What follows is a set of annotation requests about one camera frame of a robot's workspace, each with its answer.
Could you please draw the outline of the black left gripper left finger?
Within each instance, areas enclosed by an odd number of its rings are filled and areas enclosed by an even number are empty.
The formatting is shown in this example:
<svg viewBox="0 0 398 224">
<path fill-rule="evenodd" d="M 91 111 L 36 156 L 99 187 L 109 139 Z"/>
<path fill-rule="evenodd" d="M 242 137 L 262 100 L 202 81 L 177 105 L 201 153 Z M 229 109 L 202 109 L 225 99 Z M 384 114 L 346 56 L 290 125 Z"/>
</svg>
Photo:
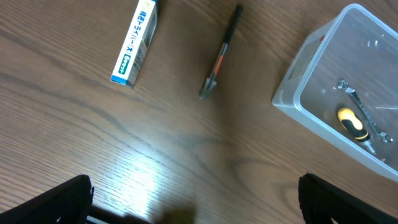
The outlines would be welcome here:
<svg viewBox="0 0 398 224">
<path fill-rule="evenodd" d="M 10 210 L 1 224 L 85 223 L 93 203 L 94 188 L 88 175 L 78 175 Z"/>
</svg>

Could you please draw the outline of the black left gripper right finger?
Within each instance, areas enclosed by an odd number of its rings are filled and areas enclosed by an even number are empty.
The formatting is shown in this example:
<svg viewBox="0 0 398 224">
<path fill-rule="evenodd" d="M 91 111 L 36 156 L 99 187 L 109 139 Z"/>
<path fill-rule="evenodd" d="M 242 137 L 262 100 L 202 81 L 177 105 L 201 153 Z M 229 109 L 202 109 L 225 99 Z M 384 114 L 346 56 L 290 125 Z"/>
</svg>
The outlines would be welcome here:
<svg viewBox="0 0 398 224">
<path fill-rule="evenodd" d="M 298 200 L 306 224 L 397 224 L 397 218 L 311 173 L 299 178 Z"/>
</svg>

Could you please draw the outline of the yellow black stubby screwdriver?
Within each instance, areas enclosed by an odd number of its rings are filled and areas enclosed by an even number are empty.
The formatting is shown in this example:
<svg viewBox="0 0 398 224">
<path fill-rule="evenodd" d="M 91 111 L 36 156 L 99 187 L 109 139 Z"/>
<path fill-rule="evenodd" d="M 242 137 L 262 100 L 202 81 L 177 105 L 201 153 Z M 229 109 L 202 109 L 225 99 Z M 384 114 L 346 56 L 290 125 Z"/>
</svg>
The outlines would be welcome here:
<svg viewBox="0 0 398 224">
<path fill-rule="evenodd" d="M 376 150 L 372 147 L 371 135 L 365 129 L 362 121 L 356 116 L 353 110 L 349 108 L 340 108 L 337 112 L 337 117 L 341 125 L 349 132 L 352 137 L 366 150 L 376 155 Z"/>
</svg>

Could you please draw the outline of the silver ratchet wrench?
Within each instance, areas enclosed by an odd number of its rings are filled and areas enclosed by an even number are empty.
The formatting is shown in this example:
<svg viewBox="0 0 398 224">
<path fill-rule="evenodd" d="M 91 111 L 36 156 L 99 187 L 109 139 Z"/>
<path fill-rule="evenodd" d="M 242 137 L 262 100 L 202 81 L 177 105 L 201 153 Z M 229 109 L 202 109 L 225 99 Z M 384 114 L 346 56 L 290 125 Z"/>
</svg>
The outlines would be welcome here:
<svg viewBox="0 0 398 224">
<path fill-rule="evenodd" d="M 370 127 L 383 140 L 383 142 L 386 144 L 391 144 L 394 140 L 390 137 L 390 135 L 388 135 L 378 127 L 372 116 L 369 114 L 369 111 L 366 109 L 365 105 L 361 101 L 360 97 L 358 96 L 356 90 L 351 88 L 346 80 L 340 80 L 337 87 L 340 90 L 343 90 L 345 93 L 349 94 L 352 100 L 356 102 L 358 108 L 366 117 Z"/>
</svg>

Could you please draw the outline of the clear plastic container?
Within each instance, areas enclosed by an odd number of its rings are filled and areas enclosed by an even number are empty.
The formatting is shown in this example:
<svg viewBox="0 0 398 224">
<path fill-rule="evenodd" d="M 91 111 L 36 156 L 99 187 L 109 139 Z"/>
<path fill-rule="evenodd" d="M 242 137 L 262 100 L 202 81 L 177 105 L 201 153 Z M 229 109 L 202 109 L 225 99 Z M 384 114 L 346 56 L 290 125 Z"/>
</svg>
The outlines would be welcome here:
<svg viewBox="0 0 398 224">
<path fill-rule="evenodd" d="M 386 144 L 355 101 L 337 85 L 356 90 Z M 359 4 L 350 4 L 312 32 L 278 87 L 272 104 L 375 173 L 397 180 L 397 32 Z M 349 108 L 371 135 L 370 154 L 341 125 L 337 112 Z"/>
</svg>

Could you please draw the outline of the small black-handled hammer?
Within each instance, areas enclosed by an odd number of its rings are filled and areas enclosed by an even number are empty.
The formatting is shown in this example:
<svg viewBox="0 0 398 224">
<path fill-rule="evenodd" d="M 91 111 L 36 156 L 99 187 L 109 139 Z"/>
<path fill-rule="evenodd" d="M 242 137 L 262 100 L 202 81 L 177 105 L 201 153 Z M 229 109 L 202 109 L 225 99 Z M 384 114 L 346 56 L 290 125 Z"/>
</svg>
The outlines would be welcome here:
<svg viewBox="0 0 398 224">
<path fill-rule="evenodd" d="M 237 24 L 239 22 L 239 18 L 240 18 L 240 16 L 241 16 L 243 11 L 244 11 L 243 5 L 242 4 L 238 4 L 236 6 L 236 9 L 235 9 L 234 14 L 232 16 L 231 22 L 229 23 L 226 35 L 225 35 L 224 40 L 223 40 L 223 44 L 221 46 L 220 52 L 219 52 L 219 54 L 217 56 L 217 59 L 216 59 L 215 65 L 214 65 L 210 75 L 204 81 L 204 84 L 203 84 L 203 86 L 202 86 L 202 88 L 201 88 L 201 90 L 199 92 L 199 96 L 200 96 L 201 100 L 207 99 L 211 95 L 211 93 L 212 93 L 213 89 L 215 88 L 215 86 L 217 85 L 216 76 L 217 76 L 218 71 L 219 71 L 219 69 L 221 67 L 221 64 L 222 64 L 222 61 L 223 61 L 224 56 L 226 54 L 227 48 L 229 46 L 229 43 L 231 42 L 231 39 L 232 39 L 233 34 L 234 34 L 234 31 L 235 31 L 236 26 L 237 26 Z"/>
</svg>

